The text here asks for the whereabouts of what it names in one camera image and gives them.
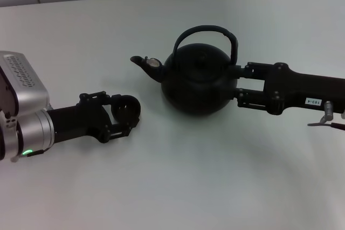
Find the label sticker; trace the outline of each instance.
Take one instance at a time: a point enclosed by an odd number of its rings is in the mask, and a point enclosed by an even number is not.
[[[306,104],[321,106],[321,103],[322,103],[321,99],[306,98]]]

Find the kettle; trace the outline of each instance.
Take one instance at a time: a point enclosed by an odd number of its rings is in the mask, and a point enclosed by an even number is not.
[[[178,47],[186,37],[203,31],[220,32],[228,37],[230,57],[209,44]],[[174,107],[189,114],[207,115],[222,109],[231,100],[229,93],[236,88],[237,79],[229,73],[229,68],[237,62],[237,49],[237,39],[231,32],[219,26],[201,25],[177,38],[164,65],[155,58],[134,56],[130,60],[161,83],[164,96]]]

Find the green led light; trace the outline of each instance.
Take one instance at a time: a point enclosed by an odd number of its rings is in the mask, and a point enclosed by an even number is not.
[[[27,150],[27,151],[23,152],[22,155],[25,156],[25,155],[27,155],[28,153],[31,153],[31,152],[32,152],[32,150]]]

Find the grille vent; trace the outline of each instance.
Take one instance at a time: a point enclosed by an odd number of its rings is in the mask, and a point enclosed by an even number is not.
[[[13,55],[6,55],[5,59],[9,63],[11,70],[13,71],[19,82],[22,84],[22,86],[33,87],[35,85],[35,82],[33,82],[32,78],[30,77],[18,57]]]

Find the kettle handle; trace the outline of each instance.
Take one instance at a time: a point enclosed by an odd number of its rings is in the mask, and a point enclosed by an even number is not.
[[[176,56],[176,52],[177,52],[177,48],[180,45],[180,43],[187,38],[188,36],[190,36],[193,33],[196,32],[204,32],[204,31],[211,31],[211,32],[220,32],[222,33],[224,36],[228,37],[228,39],[231,42],[231,55],[230,55],[230,65],[236,65],[237,62],[237,49],[238,49],[238,42],[237,42],[237,38],[235,37],[235,35],[233,35],[231,32],[229,32],[227,29],[222,28],[220,26],[216,26],[216,25],[200,25],[200,26],[196,26],[193,27],[191,29],[186,30],[184,33],[182,33],[176,40],[175,42],[175,46],[174,46],[174,50],[172,51],[172,55],[171,55],[171,61],[174,63],[175,61],[175,56]]]

